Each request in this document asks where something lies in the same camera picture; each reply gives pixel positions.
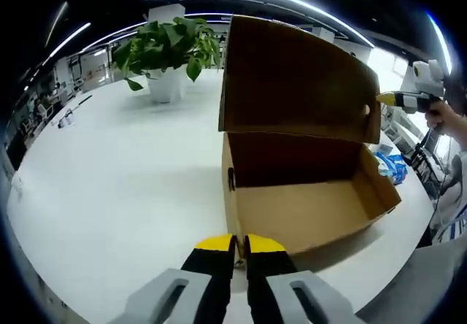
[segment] gray gripper part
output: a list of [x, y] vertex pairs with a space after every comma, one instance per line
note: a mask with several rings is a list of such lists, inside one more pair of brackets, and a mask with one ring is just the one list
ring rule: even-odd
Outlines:
[[[162, 324], [167, 318], [169, 324], [194, 323], [211, 278], [208, 274], [167, 269], [131, 294], [125, 312], [109, 324]], [[174, 298], [180, 290], [180, 297]]]
[[[266, 278], [284, 324], [363, 324], [343, 295], [310, 271]], [[306, 302], [304, 306], [298, 294]]]

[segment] potted plant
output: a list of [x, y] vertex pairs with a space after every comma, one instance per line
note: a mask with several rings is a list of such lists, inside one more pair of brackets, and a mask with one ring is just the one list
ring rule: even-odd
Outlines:
[[220, 64], [219, 42], [203, 19], [175, 18], [174, 23], [148, 23], [113, 52], [114, 67], [120, 69], [132, 90], [143, 87], [128, 78], [144, 75], [151, 98], [170, 102], [182, 98], [186, 75], [195, 82], [203, 68]]

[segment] green leaves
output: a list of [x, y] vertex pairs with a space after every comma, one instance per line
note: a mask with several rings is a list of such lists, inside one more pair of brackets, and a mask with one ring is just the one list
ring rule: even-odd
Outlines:
[[203, 68], [202, 66], [202, 61], [199, 58], [191, 57], [190, 60], [188, 61], [187, 65], [187, 75], [188, 77], [195, 82], [196, 79], [198, 78], [199, 74], [201, 73], [201, 69]]
[[143, 89], [142, 85], [140, 85], [138, 82], [130, 80], [128, 77], [125, 77], [125, 81], [128, 83], [131, 90], [141, 90], [141, 89]]
[[187, 65], [187, 75], [195, 81], [203, 68], [220, 65], [219, 42], [203, 19], [175, 18], [174, 23], [148, 23], [137, 29], [130, 41], [113, 52], [113, 66], [122, 70], [132, 90], [142, 86], [128, 77], [148, 75], [149, 70], [166, 71]]

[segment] box lid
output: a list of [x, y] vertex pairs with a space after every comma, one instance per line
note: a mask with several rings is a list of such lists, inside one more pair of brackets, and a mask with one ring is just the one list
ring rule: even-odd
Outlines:
[[274, 132], [379, 142], [377, 75], [312, 34], [233, 16], [219, 131]]

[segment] cardboard box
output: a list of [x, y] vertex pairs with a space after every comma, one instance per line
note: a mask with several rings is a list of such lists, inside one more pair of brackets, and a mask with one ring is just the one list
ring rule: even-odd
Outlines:
[[303, 252], [360, 231], [400, 197], [379, 142], [377, 76], [307, 32], [235, 16], [219, 130], [228, 231]]

